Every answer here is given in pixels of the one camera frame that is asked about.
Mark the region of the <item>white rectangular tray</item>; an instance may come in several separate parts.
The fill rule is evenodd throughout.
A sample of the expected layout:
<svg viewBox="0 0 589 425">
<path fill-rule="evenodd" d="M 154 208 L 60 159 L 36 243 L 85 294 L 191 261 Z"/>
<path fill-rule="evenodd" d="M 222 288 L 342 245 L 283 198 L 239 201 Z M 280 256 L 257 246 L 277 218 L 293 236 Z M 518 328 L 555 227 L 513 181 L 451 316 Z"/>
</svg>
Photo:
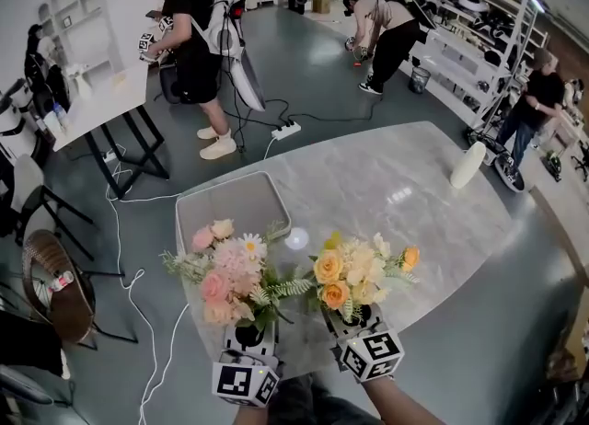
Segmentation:
<svg viewBox="0 0 589 425">
<path fill-rule="evenodd" d="M 193 235 L 215 221 L 233 221 L 234 235 L 287 235 L 291 217 L 270 175 L 257 171 L 195 190 L 176 201 L 176 239 L 180 254 L 191 252 Z"/>
</svg>

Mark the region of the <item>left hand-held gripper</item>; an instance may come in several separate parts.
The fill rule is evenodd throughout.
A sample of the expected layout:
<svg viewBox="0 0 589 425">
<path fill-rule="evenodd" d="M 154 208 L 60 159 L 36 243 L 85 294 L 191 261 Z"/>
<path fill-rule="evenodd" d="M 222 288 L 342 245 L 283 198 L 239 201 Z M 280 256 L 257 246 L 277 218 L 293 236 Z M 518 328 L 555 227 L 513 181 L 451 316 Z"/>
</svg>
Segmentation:
<svg viewBox="0 0 589 425">
<path fill-rule="evenodd" d="M 266 408 L 280 380 L 278 338 L 275 321 L 263 330 L 228 327 L 213 365 L 212 393 L 229 404 Z"/>
</svg>

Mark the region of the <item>red label plastic bottle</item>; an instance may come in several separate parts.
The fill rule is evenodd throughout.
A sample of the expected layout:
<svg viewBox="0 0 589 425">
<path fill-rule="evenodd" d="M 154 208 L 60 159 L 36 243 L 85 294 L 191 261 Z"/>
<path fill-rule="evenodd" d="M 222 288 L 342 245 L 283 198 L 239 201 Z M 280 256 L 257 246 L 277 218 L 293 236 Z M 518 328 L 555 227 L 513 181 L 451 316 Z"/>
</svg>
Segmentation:
<svg viewBox="0 0 589 425">
<path fill-rule="evenodd" d="M 52 281 L 48 284 L 48 289 L 51 293 L 58 293 L 74 281 L 74 274 L 68 270 L 52 279 Z"/>
</svg>

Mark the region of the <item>green black helmet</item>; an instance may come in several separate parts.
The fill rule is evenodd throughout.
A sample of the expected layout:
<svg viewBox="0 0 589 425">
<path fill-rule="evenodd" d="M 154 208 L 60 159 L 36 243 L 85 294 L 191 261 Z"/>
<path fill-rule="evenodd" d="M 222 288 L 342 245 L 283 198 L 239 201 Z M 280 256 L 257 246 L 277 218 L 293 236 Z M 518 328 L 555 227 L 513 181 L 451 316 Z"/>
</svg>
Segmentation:
<svg viewBox="0 0 589 425">
<path fill-rule="evenodd" d="M 561 181 L 561 161 L 558 154 L 554 151 L 547 152 L 542 157 L 542 163 L 545 169 L 555 179 L 556 182 Z"/>
</svg>

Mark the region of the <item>pink flower bouquet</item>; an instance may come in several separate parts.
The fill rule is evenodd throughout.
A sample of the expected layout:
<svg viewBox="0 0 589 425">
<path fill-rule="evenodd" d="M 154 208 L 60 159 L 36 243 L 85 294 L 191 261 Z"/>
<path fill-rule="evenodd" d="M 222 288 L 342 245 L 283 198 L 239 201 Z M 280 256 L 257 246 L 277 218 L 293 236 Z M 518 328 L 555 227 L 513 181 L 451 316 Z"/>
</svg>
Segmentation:
<svg viewBox="0 0 589 425">
<path fill-rule="evenodd" d="M 313 287 L 295 273 L 280 277 L 269 260 L 271 245 L 284 228 L 274 221 L 262 235 L 238 236 L 231 219 L 215 221 L 192 236 L 187 253 L 165 251 L 162 262 L 169 273 L 198 287 L 206 323 L 262 331 L 283 317 L 281 300 Z"/>
</svg>

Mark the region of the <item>person's right forearm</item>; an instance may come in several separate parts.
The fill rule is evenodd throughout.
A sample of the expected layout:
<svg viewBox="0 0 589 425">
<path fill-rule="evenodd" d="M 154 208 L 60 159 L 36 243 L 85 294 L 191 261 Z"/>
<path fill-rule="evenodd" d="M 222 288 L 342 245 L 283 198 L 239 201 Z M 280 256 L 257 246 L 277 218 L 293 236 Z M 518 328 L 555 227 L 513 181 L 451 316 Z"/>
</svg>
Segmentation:
<svg viewBox="0 0 589 425">
<path fill-rule="evenodd" d="M 405 394 L 389 376 L 364 382 L 362 387 L 385 425 L 445 425 Z"/>
</svg>

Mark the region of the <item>brown wicker chair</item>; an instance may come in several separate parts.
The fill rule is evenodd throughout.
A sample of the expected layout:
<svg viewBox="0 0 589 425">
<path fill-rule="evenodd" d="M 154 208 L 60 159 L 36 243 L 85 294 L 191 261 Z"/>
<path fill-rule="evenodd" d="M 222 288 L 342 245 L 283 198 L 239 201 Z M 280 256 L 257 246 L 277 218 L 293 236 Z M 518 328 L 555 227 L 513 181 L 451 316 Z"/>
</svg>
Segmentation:
<svg viewBox="0 0 589 425">
<path fill-rule="evenodd" d="M 51 293 L 48 284 L 70 270 L 75 281 L 58 293 Z M 111 334 L 98 326 L 96 295 L 90 278 L 94 272 L 83 271 L 72 260 L 60 239 L 47 230 L 33 232 L 23 243 L 22 285 L 31 308 L 52 326 L 60 340 L 86 347 L 85 340 L 93 334 L 136 344 L 130 337 Z"/>
</svg>

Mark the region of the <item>white capsule backpack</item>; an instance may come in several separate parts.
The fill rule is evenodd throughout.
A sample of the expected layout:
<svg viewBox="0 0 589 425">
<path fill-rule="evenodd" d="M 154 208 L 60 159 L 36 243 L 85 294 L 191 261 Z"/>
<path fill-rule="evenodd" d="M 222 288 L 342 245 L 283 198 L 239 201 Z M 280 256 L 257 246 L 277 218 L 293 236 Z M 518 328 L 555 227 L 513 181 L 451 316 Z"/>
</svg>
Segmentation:
<svg viewBox="0 0 589 425">
<path fill-rule="evenodd" d="M 525 182 L 510 154 L 497 155 L 494 160 L 494 166 L 508 189 L 515 193 L 524 191 Z"/>
</svg>

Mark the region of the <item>yellow orange flower bouquet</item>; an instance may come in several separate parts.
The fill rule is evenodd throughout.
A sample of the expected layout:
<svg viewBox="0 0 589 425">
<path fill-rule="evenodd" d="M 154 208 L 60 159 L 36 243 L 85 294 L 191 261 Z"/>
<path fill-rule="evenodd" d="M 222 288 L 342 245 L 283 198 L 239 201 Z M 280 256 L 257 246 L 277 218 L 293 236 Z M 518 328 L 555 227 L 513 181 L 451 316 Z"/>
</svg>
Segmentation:
<svg viewBox="0 0 589 425">
<path fill-rule="evenodd" d="M 390 290 L 382 285 L 386 278 L 415 284 L 412 274 L 420 262 L 416 246 L 407 246 L 395 254 L 391 245 L 377 233 L 370 240 L 344 237 L 334 232 L 318 255 L 311 258 L 310 280 L 320 305 L 341 317 L 345 323 L 367 318 L 363 308 L 384 302 Z"/>
</svg>

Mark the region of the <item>white metal shelving rack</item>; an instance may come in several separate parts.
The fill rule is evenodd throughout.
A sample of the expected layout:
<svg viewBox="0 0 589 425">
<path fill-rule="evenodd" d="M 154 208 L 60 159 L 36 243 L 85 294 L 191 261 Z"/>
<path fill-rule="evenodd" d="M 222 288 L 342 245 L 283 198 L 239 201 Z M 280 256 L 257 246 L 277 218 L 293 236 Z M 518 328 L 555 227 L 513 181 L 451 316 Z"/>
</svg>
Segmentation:
<svg viewBox="0 0 589 425">
<path fill-rule="evenodd" d="M 477 128 L 525 82 L 534 51 L 547 42 L 530 0 L 421 0 L 436 29 L 412 54 L 432 73 L 427 89 Z"/>
</svg>

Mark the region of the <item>small pink vase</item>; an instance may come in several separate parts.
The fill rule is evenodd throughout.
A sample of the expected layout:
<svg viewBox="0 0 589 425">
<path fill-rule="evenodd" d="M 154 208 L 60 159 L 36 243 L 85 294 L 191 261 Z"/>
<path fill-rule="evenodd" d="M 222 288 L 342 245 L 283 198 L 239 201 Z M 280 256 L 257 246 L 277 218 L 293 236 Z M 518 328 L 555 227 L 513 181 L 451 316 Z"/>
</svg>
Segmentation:
<svg viewBox="0 0 589 425">
<path fill-rule="evenodd" d="M 293 227 L 284 243 L 292 250 L 302 250 L 309 243 L 309 234 L 304 228 Z"/>
</svg>

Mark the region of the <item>grey marble table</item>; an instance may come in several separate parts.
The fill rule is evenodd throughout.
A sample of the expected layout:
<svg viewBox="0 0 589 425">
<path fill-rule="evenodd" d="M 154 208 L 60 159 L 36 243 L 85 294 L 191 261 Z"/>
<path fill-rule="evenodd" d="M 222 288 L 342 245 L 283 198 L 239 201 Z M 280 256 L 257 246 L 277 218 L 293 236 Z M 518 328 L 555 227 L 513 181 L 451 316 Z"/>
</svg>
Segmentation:
<svg viewBox="0 0 589 425">
<path fill-rule="evenodd" d="M 364 240 L 379 233 L 394 253 L 416 246 L 419 281 L 390 279 L 382 304 L 408 356 L 410 334 L 502 249 L 513 222 L 487 178 L 477 174 L 463 189 L 450 184 L 462 149 L 442 130 L 419 121 L 345 135 L 231 171 L 185 191 L 257 171 L 268 173 L 291 217 L 309 243 L 290 249 L 283 240 L 269 257 L 280 274 L 311 270 L 329 236 Z"/>
</svg>

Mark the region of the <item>black mesh wastebasket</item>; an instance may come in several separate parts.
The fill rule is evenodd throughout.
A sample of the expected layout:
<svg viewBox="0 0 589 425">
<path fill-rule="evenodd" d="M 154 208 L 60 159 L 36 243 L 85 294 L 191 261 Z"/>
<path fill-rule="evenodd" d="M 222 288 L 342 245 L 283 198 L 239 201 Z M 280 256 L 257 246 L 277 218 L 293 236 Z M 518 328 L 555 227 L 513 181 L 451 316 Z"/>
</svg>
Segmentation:
<svg viewBox="0 0 589 425">
<path fill-rule="evenodd" d="M 414 66 L 410 75 L 409 90 L 415 94 L 423 94 L 430 77 L 431 73 L 427 69 Z"/>
</svg>

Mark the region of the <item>black office chair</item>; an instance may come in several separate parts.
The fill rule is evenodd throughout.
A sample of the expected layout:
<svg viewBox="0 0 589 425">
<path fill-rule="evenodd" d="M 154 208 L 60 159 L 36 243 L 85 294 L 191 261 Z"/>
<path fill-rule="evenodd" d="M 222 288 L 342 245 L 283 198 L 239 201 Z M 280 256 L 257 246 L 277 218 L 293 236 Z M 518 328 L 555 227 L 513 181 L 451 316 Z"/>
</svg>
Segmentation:
<svg viewBox="0 0 589 425">
<path fill-rule="evenodd" d="M 575 164 L 574 170 L 581 170 L 583 172 L 583 181 L 587 182 L 589 180 L 589 144 L 579 141 L 578 145 L 581 149 L 582 157 L 579 158 L 576 155 L 571 155 L 571 160 Z"/>
</svg>

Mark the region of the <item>white wall niche shelf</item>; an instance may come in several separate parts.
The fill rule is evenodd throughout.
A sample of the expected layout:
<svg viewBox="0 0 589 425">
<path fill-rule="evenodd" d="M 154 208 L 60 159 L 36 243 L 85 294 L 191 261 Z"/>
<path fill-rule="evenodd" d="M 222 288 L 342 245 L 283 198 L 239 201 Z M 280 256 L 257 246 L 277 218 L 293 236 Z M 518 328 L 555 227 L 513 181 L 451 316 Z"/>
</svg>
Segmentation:
<svg viewBox="0 0 589 425">
<path fill-rule="evenodd" d="M 123 69 L 106 0 L 44 0 L 38 16 L 57 48 L 57 63 L 79 65 L 90 86 Z"/>
</svg>

